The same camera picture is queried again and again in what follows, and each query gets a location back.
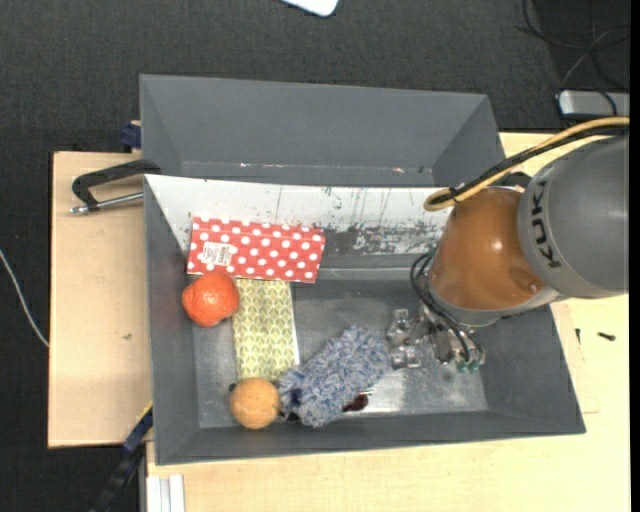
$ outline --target red and white gift box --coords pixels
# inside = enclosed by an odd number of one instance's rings
[[[318,228],[194,217],[187,273],[313,283],[324,244]]]

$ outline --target beige tabletop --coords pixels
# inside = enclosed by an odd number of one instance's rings
[[[544,136],[501,139],[513,154]],[[531,160],[524,170],[535,172],[560,154]],[[151,398],[142,208],[68,213],[79,204],[74,177],[136,158],[54,155],[52,448],[121,443]],[[100,198],[139,190],[140,180],[132,180],[103,187]],[[184,475],[189,512],[628,510],[628,297],[572,299],[553,310],[586,434],[179,466],[156,466],[150,443],[146,470]]]

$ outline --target yellow cable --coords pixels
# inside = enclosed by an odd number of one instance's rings
[[[592,130],[593,128],[600,128],[600,127],[607,127],[607,126],[629,126],[629,118],[628,117],[605,117],[602,119],[594,119],[593,121],[587,121],[586,123],[581,123],[578,124],[576,126],[572,126],[571,128],[567,128],[566,130],[563,130],[559,133],[557,133],[556,135],[549,137],[548,139],[542,141],[540,144],[538,144],[537,146],[534,146],[532,148],[529,148],[527,150],[525,150],[523,152],[523,156],[526,157],[527,153],[535,153],[539,150],[542,150],[548,146],[552,146],[553,144],[556,144],[557,142],[561,142],[563,140],[566,140],[578,133],[584,132],[586,130]],[[485,188],[487,185],[490,185],[491,183],[499,180],[500,178],[502,178],[503,176],[505,176],[506,174],[510,173],[514,168],[518,167],[520,165],[521,162],[518,162],[510,167],[507,167],[506,169],[503,169],[502,171],[494,174],[493,176],[490,176],[484,180],[482,180],[481,182],[479,182],[477,185],[471,187],[469,190],[466,190],[465,192],[462,192],[460,194],[455,194],[453,197],[444,200],[442,202],[434,202],[436,201],[438,198],[442,197],[442,196],[446,196],[451,194],[451,191],[449,189],[442,189],[442,190],[438,190],[437,192],[434,192],[433,194],[431,194],[426,201],[424,202],[424,209],[427,211],[436,211],[436,210],[442,210],[443,208],[447,208],[449,206],[453,206],[456,203],[459,203],[461,201],[464,201],[465,199],[470,198],[471,196],[477,194],[480,190],[482,190],[483,188]]]

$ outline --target white cable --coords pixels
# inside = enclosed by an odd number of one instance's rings
[[[2,263],[7,269],[7,272],[9,273],[9,277],[11,278],[11,281],[13,281],[13,286],[16,288],[16,293],[20,298],[20,304],[22,304],[22,309],[24,310],[24,314],[27,316],[27,319],[29,320],[31,327],[33,328],[33,332],[36,333],[40,341],[44,343],[46,347],[49,347],[49,342],[47,341],[47,338],[44,337],[44,335],[42,334],[42,331],[40,331],[35,321],[33,320],[33,316],[31,316],[31,311],[29,311],[29,307],[27,306],[27,302],[25,301],[24,295],[22,293],[22,289],[18,284],[16,275],[13,273],[13,270],[11,269],[11,266],[9,265],[9,262],[7,261],[7,258],[5,257],[4,252],[2,252],[1,248],[0,248],[0,259],[2,260]]]

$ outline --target blue fuzzy sock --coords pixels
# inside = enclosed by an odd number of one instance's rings
[[[295,413],[304,425],[326,425],[390,369],[384,334],[351,326],[319,354],[280,378],[278,391],[285,417]]]

